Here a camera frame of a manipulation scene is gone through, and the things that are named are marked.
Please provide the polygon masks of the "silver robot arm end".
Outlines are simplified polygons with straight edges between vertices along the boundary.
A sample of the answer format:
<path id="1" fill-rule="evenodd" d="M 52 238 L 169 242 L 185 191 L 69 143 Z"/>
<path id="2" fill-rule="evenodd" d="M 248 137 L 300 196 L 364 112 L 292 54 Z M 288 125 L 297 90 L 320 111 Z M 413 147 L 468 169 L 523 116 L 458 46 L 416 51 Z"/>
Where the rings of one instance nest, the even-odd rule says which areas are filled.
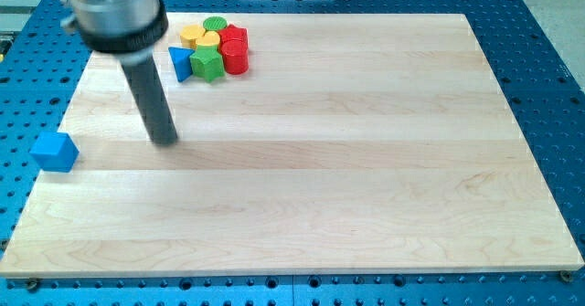
<path id="1" fill-rule="evenodd" d="M 163 0 L 60 0 L 71 9 L 61 20 L 85 45 L 135 66 L 153 55 L 154 45 L 168 29 Z"/>

